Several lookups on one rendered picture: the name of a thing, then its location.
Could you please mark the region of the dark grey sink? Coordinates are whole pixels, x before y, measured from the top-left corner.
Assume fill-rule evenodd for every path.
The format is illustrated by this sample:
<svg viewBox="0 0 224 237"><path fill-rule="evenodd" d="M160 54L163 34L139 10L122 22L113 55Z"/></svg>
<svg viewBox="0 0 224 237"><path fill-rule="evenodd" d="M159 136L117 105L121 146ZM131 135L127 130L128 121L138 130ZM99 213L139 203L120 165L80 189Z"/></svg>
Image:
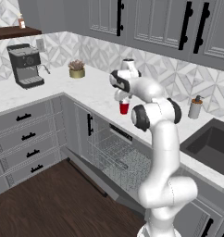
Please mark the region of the dark grey sink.
<svg viewBox="0 0 224 237"><path fill-rule="evenodd" d="M180 150L224 175L224 122L212 118L182 142Z"/></svg>

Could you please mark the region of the grey soap dispenser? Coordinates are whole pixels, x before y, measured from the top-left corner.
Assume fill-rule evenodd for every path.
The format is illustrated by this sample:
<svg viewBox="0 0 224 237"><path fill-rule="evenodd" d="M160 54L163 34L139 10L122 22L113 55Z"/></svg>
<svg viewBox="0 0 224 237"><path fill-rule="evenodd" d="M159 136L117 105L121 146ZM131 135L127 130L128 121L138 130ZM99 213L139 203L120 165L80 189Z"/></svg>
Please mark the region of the grey soap dispenser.
<svg viewBox="0 0 224 237"><path fill-rule="evenodd" d="M188 117L190 119L197 119L199 117L201 107L203 104L203 96L197 95L190 104L190 109L188 113Z"/></svg>

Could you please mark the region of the grey dishwasher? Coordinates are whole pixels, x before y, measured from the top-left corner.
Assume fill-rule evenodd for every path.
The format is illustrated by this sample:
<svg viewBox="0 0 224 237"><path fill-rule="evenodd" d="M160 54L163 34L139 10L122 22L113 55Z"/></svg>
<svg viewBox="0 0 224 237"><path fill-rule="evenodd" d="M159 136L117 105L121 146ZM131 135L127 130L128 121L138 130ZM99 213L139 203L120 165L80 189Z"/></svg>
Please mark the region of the grey dishwasher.
<svg viewBox="0 0 224 237"><path fill-rule="evenodd" d="M148 147L118 126L104 120L78 127L78 144L61 151L116 202L145 216L137 198L138 186L148 173Z"/></svg>

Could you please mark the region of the small pale bottle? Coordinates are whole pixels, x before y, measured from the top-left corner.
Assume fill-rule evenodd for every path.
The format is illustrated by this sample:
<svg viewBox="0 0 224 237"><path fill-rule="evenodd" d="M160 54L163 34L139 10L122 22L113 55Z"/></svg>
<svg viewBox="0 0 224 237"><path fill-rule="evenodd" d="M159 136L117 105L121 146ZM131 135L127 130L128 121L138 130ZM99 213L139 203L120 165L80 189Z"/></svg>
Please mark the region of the small pale bottle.
<svg viewBox="0 0 224 237"><path fill-rule="evenodd" d="M22 14L20 14L20 13L18 15L18 21L19 21L19 27L21 29L25 29L26 28L25 21L24 21L24 19L22 17Z"/></svg>

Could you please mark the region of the grey lower cupboard door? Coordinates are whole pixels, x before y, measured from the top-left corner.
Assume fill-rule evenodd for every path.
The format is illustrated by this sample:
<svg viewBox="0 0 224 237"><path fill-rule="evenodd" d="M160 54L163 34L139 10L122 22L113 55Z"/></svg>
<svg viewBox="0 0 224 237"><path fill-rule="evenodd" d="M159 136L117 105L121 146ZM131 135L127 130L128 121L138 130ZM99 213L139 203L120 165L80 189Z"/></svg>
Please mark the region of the grey lower cupboard door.
<svg viewBox="0 0 224 237"><path fill-rule="evenodd" d="M205 225L212 218L214 223L206 237L214 237L221 215L198 199L186 205L175 217L174 227L181 237L201 237Z"/></svg>
<svg viewBox="0 0 224 237"><path fill-rule="evenodd" d="M78 104L75 105L76 121L77 121L77 132L80 144L80 156L85 158L88 162L93 163L93 144L98 141L97 135L109 128L109 124L106 120L100 118L93 112L90 112L83 106ZM91 114L93 117L92 127L93 133L88 136L87 126L87 114Z"/></svg>

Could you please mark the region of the grey cupboard door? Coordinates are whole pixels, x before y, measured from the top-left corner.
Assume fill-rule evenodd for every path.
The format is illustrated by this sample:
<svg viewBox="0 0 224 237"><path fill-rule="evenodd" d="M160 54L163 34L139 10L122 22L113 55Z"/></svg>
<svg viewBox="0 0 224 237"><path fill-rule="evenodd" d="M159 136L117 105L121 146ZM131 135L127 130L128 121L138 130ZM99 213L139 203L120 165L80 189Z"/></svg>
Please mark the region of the grey cupboard door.
<svg viewBox="0 0 224 237"><path fill-rule="evenodd" d="M204 44L200 47L198 54L192 51L191 61L224 71L224 0L201 0L197 29L193 39L195 42L204 2L210 3L210 16L205 22L203 33Z"/></svg>
<svg viewBox="0 0 224 237"><path fill-rule="evenodd" d="M76 121L77 121L77 132L80 144L80 156L85 158L88 162L93 163L93 144L98 141L97 135L109 128L109 124L106 120L100 118L93 112L90 112L83 106L78 104L75 105ZM93 133L88 136L87 126L87 114L91 114L93 117L92 127Z"/></svg>
<svg viewBox="0 0 224 237"><path fill-rule="evenodd" d="M122 25L124 30L117 37L118 0L87 0L88 26L86 34L90 37L115 44L126 43L126 25L129 0L122 0Z"/></svg>
<svg viewBox="0 0 224 237"><path fill-rule="evenodd" d="M174 227L181 237L201 237L205 225L212 218L214 223L206 237L214 237L221 215L198 199L186 205L175 217Z"/></svg>
<svg viewBox="0 0 224 237"><path fill-rule="evenodd" d="M193 15L187 29L188 41L180 51L180 34L188 1L193 2ZM161 56L187 60L193 16L193 0L129 0L127 45Z"/></svg>

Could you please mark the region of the red cup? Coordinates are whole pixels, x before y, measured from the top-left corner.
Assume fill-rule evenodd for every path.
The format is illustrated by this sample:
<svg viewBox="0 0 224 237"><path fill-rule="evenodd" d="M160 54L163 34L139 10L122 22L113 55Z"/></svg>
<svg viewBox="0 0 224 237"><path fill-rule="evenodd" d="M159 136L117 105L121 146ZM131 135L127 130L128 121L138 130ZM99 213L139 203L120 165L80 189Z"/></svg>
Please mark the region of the red cup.
<svg viewBox="0 0 224 237"><path fill-rule="evenodd" d="M129 104L130 104L129 99L123 99L119 102L119 111L122 115L126 115L128 113Z"/></svg>

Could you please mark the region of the black and grey coffee machine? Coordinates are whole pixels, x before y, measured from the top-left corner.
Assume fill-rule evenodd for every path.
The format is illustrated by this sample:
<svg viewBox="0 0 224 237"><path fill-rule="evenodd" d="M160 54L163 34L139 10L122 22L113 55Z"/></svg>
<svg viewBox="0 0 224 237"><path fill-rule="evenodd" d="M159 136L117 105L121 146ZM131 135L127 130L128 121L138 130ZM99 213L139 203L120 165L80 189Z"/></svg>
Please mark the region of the black and grey coffee machine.
<svg viewBox="0 0 224 237"><path fill-rule="evenodd" d="M16 84L30 89L44 84L38 67L42 65L40 52L30 44L14 44L7 48Z"/></svg>

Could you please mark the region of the dark wooden shelf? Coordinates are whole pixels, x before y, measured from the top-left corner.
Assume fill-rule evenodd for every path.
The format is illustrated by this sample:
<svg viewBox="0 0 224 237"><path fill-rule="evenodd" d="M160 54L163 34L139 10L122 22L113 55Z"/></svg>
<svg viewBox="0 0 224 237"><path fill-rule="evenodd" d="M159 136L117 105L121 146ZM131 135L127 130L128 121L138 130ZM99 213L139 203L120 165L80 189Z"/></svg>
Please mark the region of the dark wooden shelf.
<svg viewBox="0 0 224 237"><path fill-rule="evenodd" d="M3 27L0 28L0 40L38 35L41 33L40 30L31 27L26 27L24 29L21 29L19 26Z"/></svg>

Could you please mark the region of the grey upper cupboard door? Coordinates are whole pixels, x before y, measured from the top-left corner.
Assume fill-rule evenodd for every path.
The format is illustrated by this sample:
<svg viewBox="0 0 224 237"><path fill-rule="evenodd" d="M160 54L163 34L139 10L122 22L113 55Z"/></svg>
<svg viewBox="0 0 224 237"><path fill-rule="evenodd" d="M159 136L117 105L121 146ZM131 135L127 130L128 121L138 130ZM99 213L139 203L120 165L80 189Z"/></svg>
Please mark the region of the grey upper cupboard door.
<svg viewBox="0 0 224 237"><path fill-rule="evenodd" d="M124 30L117 37L118 0L87 0L88 26L86 34L90 37L115 44L126 43L126 25L129 0L122 0L122 25Z"/></svg>
<svg viewBox="0 0 224 237"><path fill-rule="evenodd" d="M201 0L197 29L193 39L195 42L204 2L210 3L210 16L205 22L203 33L204 44L200 47L198 54L192 51L191 61L224 71L224 0Z"/></svg>
<svg viewBox="0 0 224 237"><path fill-rule="evenodd" d="M187 29L188 41L180 51L180 34L188 1L193 2L193 15ZM193 16L193 0L129 0L127 45L161 56L187 60Z"/></svg>

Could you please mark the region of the white wall outlet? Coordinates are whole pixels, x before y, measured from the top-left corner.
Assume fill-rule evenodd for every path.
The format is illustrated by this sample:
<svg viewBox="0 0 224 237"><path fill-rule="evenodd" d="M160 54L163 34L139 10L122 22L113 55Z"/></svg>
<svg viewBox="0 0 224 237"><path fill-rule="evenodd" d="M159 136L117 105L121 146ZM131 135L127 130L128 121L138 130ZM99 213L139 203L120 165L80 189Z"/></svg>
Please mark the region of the white wall outlet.
<svg viewBox="0 0 224 237"><path fill-rule="evenodd" d="M45 48L44 48L44 40L43 39L37 39L36 40L36 46L38 48L38 50L40 52L44 52L45 51Z"/></svg>

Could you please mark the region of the plant in gold pot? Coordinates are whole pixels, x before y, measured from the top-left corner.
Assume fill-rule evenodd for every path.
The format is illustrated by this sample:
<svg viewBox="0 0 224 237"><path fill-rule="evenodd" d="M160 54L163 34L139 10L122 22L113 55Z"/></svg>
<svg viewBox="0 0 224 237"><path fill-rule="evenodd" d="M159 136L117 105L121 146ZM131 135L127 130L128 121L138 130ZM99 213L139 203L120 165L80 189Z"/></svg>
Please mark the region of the plant in gold pot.
<svg viewBox="0 0 224 237"><path fill-rule="evenodd" d="M84 63L76 59L68 64L69 76L74 79L83 78L85 76Z"/></svg>

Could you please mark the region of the grey drawer front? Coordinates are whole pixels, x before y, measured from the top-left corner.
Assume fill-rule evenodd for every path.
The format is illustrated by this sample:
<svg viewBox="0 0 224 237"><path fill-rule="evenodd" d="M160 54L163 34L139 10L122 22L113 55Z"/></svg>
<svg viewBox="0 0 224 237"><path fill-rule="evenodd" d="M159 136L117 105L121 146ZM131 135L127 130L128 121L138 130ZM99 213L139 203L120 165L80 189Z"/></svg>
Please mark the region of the grey drawer front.
<svg viewBox="0 0 224 237"><path fill-rule="evenodd" d="M24 148L11 155L3 156L0 158L0 175L18 164L25 162L30 158L35 158L52 148L65 144L66 142L67 139L65 131L61 130L52 136L43 138L41 140L38 140L37 142L33 142L32 144L25 146ZM27 158L27 153L31 153L34 149L40 150L40 153Z"/></svg>
<svg viewBox="0 0 224 237"><path fill-rule="evenodd" d="M62 105L60 97L41 102L32 106L24 107L22 109L0 116L0 131L8 130L12 127L26 124L48 115L53 115L57 112L60 112L61 110ZM31 117L21 121L16 121L17 116L21 117L24 116L26 113L31 114Z"/></svg>
<svg viewBox="0 0 224 237"><path fill-rule="evenodd" d="M59 131L64 128L65 125L61 113L56 114L51 118L34 122L30 126L20 128L0 137L0 154L8 149L26 143L32 139L43 136L53 131ZM28 140L22 141L22 135L29 135L30 132L35 132L36 135Z"/></svg>
<svg viewBox="0 0 224 237"><path fill-rule="evenodd" d="M60 148L61 146L58 148L52 148L43 154L40 154L35 158L30 158L1 174L0 193L5 192L6 190L61 161L62 154ZM31 173L31 168L36 168L39 164L44 165L44 167Z"/></svg>

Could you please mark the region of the grey dishwasher door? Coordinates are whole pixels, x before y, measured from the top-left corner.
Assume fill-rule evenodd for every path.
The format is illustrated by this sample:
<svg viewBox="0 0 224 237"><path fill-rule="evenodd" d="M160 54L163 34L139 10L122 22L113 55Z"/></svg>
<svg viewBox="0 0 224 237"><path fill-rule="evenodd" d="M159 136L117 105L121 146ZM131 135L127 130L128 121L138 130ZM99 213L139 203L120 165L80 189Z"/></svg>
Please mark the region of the grey dishwasher door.
<svg viewBox="0 0 224 237"><path fill-rule="evenodd" d="M60 151L72 160L86 175L90 177L105 193L114 201L132 209L141 217L145 216L145 209L117 184L107 177L100 169L96 168L84 158L78 156L66 146L60 148Z"/></svg>

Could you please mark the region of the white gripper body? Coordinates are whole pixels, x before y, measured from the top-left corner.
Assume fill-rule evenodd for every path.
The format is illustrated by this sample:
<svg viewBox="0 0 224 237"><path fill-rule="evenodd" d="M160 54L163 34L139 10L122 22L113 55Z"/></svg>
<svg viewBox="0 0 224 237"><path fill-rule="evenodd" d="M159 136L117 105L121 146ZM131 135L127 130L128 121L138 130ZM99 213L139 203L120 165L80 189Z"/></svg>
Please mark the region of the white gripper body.
<svg viewBox="0 0 224 237"><path fill-rule="evenodd" d="M114 98L116 101L118 102L129 102L132 98L132 95L129 94L129 93L126 93L120 89L117 89L115 91L115 95L114 95Z"/></svg>

